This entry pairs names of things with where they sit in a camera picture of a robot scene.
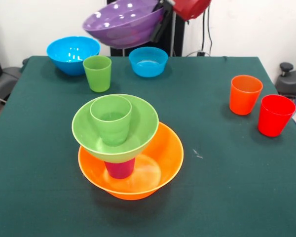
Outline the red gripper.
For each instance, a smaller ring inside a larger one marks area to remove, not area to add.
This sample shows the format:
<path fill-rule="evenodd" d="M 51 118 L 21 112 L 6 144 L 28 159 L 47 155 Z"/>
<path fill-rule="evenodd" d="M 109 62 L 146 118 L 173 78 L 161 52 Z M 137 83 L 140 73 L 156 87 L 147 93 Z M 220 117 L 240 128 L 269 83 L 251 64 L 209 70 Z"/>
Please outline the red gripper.
<path fill-rule="evenodd" d="M 152 10 L 152 12 L 155 12 L 159 9 L 163 9 L 163 13 L 150 36 L 151 42 L 158 42 L 160 40 L 170 21 L 173 9 L 176 14 L 185 21 L 196 19 L 207 9 L 211 0 L 168 0 L 168 3 L 164 2 L 165 0 L 158 0 Z"/>

